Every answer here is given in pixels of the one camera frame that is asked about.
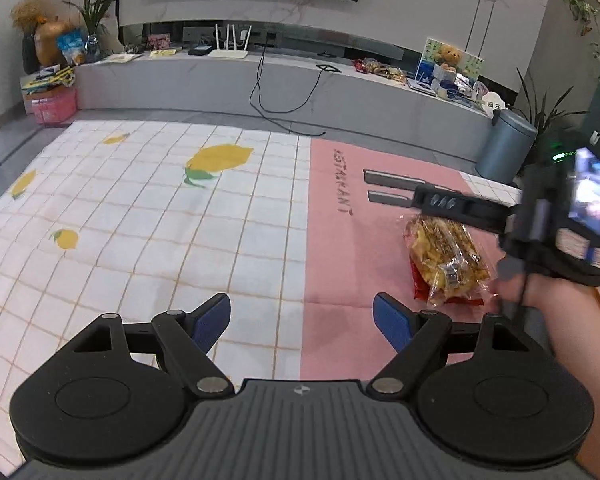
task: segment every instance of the black circular pad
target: black circular pad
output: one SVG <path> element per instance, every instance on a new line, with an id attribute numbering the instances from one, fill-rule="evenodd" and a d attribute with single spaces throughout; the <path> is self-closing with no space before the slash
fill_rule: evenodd
<path id="1" fill-rule="evenodd" d="M 102 352 L 56 354 L 17 389 L 10 415 L 26 458 L 97 466 L 137 456 L 178 427 L 182 387 L 166 373 Z"/>
<path id="2" fill-rule="evenodd" d="M 417 408 L 443 445 L 515 468 L 573 456 L 593 420 L 584 387 L 534 352 L 491 351 L 442 368 L 420 387 Z"/>

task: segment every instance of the snack pile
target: snack pile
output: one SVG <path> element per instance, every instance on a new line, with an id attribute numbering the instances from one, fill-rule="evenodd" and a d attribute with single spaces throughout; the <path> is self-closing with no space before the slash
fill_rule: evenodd
<path id="1" fill-rule="evenodd" d="M 483 304 L 490 274 L 465 226 L 417 215 L 408 222 L 404 240 L 410 250 L 415 298 L 433 307 Z"/>

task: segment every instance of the lemon print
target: lemon print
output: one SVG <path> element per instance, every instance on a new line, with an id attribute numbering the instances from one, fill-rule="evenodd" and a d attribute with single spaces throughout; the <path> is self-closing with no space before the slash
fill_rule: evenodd
<path id="1" fill-rule="evenodd" d="M 56 245 L 61 249 L 75 249 L 78 244 L 78 233 L 71 229 L 60 229 L 53 233 L 50 238 L 56 241 Z"/>
<path id="2" fill-rule="evenodd" d="M 197 186 L 193 180 L 215 178 L 212 171 L 230 170 L 247 162 L 253 148 L 243 148 L 235 144 L 219 144 L 199 150 L 185 167 L 185 184 Z"/>
<path id="3" fill-rule="evenodd" d="M 27 186 L 32 183 L 35 177 L 36 170 L 33 170 L 29 171 L 29 173 L 25 173 L 18 179 L 15 186 L 13 186 L 13 188 L 11 189 L 11 196 L 14 200 L 22 196 L 22 194 L 26 191 Z"/>
<path id="4" fill-rule="evenodd" d="M 115 137 L 107 137 L 107 139 L 104 139 L 102 141 L 102 143 L 103 144 L 117 144 L 117 143 L 125 140 L 128 136 L 129 136 L 129 134 L 118 135 Z"/>

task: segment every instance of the small display screen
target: small display screen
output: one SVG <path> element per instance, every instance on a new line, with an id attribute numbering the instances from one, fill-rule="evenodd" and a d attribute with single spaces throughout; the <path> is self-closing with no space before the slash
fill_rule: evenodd
<path id="1" fill-rule="evenodd" d="M 569 218 L 600 235 L 600 160 L 587 148 L 576 151 Z"/>

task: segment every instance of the trash can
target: trash can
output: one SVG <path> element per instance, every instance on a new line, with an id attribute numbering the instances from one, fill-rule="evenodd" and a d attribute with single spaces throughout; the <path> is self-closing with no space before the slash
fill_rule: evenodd
<path id="1" fill-rule="evenodd" d="M 511 110 L 493 116 L 493 129 L 475 171 L 483 178 L 510 184 L 518 174 L 538 130 L 524 117 Z"/>

